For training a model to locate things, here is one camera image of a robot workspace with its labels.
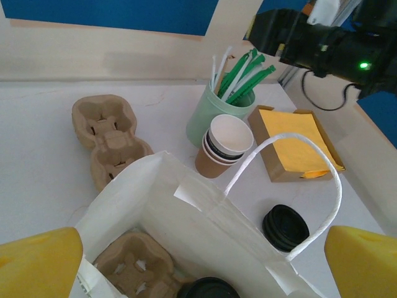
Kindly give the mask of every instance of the paper bag handle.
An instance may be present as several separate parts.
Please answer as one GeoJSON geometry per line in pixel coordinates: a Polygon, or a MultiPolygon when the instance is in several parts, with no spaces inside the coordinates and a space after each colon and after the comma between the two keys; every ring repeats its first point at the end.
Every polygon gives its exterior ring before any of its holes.
{"type": "Polygon", "coordinates": [[[339,208],[341,206],[341,201],[342,201],[342,184],[341,184],[341,179],[339,178],[339,175],[335,169],[335,167],[332,165],[328,157],[321,151],[321,149],[314,144],[311,140],[308,138],[300,135],[299,133],[280,133],[279,135],[275,135],[274,137],[268,138],[266,141],[261,143],[248,157],[244,160],[242,165],[240,166],[240,169],[237,171],[235,176],[232,178],[230,181],[229,185],[226,187],[225,190],[225,195],[227,196],[230,192],[230,189],[233,187],[233,185],[236,183],[238,178],[241,176],[243,171],[247,168],[247,166],[250,164],[250,162],[255,158],[255,156],[261,152],[263,148],[265,148],[267,145],[270,145],[271,143],[274,143],[277,140],[283,139],[283,138],[297,138],[306,144],[309,144],[325,161],[327,164],[328,168],[331,170],[331,174],[334,177],[335,185],[336,185],[336,190],[337,190],[337,196],[336,196],[336,201],[334,208],[332,212],[327,216],[327,218],[324,220],[324,222],[319,226],[317,231],[313,233],[311,236],[309,236],[305,241],[303,241],[301,244],[299,244],[297,247],[295,247],[286,257],[285,259],[290,262],[294,257],[299,255],[306,247],[309,246],[309,244],[313,241],[315,241],[331,224],[331,222],[335,219],[337,212],[339,211],[339,208]]]}

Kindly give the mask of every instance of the white paper bag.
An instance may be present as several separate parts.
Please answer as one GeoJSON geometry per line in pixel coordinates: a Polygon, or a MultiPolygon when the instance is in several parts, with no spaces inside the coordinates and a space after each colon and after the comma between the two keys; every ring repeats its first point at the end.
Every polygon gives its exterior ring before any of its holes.
{"type": "Polygon", "coordinates": [[[329,226],[341,196],[341,182],[331,162],[314,143],[295,133],[272,137],[258,146],[225,192],[166,152],[147,156],[107,185],[77,224],[84,247],[78,279],[89,297],[125,297],[92,262],[120,235],[138,227],[163,246],[182,271],[196,278],[222,278],[241,298],[323,297],[299,277],[290,261],[329,226]],[[265,146],[288,137],[308,143],[323,157],[334,176],[338,195],[332,214],[322,226],[285,256],[226,196],[265,146]]]}

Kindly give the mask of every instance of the yellow napkin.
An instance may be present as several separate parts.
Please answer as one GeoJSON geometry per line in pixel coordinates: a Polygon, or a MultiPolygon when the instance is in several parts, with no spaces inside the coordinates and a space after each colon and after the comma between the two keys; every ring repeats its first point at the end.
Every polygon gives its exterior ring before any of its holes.
{"type": "MultiPolygon", "coordinates": [[[[271,137],[285,132],[300,133],[320,147],[335,169],[344,170],[329,152],[312,114],[292,114],[264,109],[259,112],[271,137]]],[[[329,172],[326,163],[315,150],[300,140],[295,138],[278,140],[273,146],[286,171],[304,172],[303,178],[316,178],[329,172]]]]}

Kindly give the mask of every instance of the white table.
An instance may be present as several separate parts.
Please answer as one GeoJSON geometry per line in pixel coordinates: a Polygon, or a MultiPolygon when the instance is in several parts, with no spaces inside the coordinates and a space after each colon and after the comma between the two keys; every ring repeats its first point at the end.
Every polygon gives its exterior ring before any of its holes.
{"type": "MultiPolygon", "coordinates": [[[[167,150],[194,168],[197,149],[186,138],[185,125],[203,90],[204,85],[195,82],[0,83],[0,243],[73,226],[96,197],[90,153],[78,142],[71,123],[75,101],[95,94],[124,97],[138,118],[136,135],[154,151],[167,150]]],[[[278,84],[257,86],[255,92],[257,104],[295,109],[278,84]]],[[[224,189],[237,168],[214,182],[224,189]]],[[[341,178],[344,195],[334,224],[382,233],[348,181],[341,178]]],[[[290,205],[312,232],[332,209],[335,195],[331,181],[271,183],[258,156],[230,192],[230,199],[258,227],[272,206],[290,205]]],[[[327,297],[339,297],[323,251],[325,238],[323,234],[293,265],[327,297]]],[[[85,297],[77,284],[71,297],[85,297]]]]}

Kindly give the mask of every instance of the black cup lid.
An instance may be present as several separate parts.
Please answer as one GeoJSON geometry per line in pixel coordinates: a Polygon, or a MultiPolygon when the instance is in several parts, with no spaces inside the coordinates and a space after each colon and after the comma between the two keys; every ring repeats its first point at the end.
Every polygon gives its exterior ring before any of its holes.
{"type": "Polygon", "coordinates": [[[262,228],[266,239],[276,249],[290,252],[309,237],[303,218],[286,205],[276,205],[265,216],[262,228]]]}
{"type": "Polygon", "coordinates": [[[236,290],[222,279],[202,278],[189,286],[183,298],[239,298],[239,296],[236,290]]]}

